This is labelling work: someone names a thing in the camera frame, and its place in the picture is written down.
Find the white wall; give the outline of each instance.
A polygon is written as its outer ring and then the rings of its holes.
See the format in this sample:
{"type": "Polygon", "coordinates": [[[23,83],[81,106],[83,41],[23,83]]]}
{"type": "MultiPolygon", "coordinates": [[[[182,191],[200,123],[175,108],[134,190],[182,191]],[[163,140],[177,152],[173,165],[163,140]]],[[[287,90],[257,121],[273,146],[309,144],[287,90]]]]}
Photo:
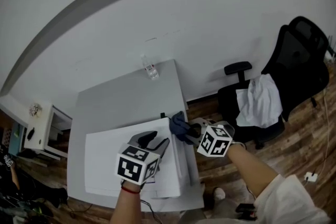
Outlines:
{"type": "MultiPolygon", "coordinates": [[[[7,18],[0,20],[0,82],[38,31],[71,1],[0,0],[7,18]]],[[[260,74],[280,26],[297,15],[334,33],[335,8],[335,0],[121,0],[57,39],[11,95],[24,106],[49,100],[72,115],[79,91],[139,69],[140,54],[146,53],[155,62],[176,59],[184,95],[199,98],[236,81],[223,72],[235,61],[253,64],[248,78],[260,74]]]]}

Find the white sheet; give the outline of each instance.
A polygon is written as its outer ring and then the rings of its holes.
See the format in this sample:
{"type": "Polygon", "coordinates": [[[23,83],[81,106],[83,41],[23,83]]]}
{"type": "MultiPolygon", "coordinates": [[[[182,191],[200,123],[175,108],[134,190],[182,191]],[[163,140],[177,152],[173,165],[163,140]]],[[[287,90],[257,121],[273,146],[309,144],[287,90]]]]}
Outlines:
{"type": "Polygon", "coordinates": [[[270,74],[251,79],[248,89],[236,90],[238,126],[267,128],[278,122],[282,105],[277,86],[270,74]]]}

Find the plastic bottle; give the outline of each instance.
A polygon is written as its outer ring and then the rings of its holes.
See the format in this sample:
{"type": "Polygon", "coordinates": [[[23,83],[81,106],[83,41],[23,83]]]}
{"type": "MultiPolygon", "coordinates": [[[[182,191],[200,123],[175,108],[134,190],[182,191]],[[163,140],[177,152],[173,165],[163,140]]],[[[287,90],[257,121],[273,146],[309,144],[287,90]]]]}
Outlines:
{"type": "Polygon", "coordinates": [[[148,61],[147,57],[145,54],[141,55],[142,59],[142,64],[145,70],[147,71],[148,76],[150,77],[151,80],[155,80],[159,78],[159,73],[156,70],[155,66],[148,61]]]}

